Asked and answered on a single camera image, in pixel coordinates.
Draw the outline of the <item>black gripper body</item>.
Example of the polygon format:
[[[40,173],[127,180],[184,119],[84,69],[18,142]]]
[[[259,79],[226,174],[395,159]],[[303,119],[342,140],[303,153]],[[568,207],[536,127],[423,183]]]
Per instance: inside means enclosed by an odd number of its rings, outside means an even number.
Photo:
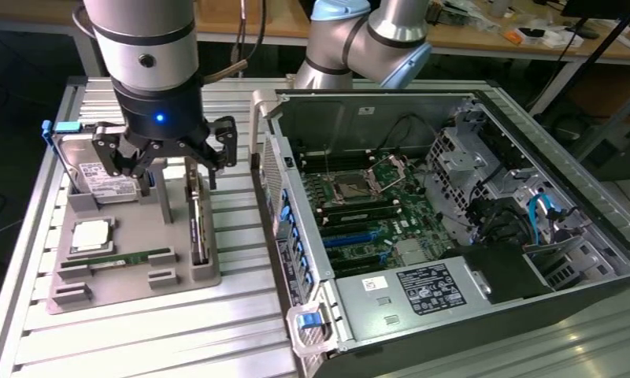
[[[208,158],[210,134],[200,104],[200,81],[190,77],[166,90],[147,91],[111,79],[112,90],[126,123],[124,140],[132,145],[134,158],[142,158],[156,144],[156,157]]]

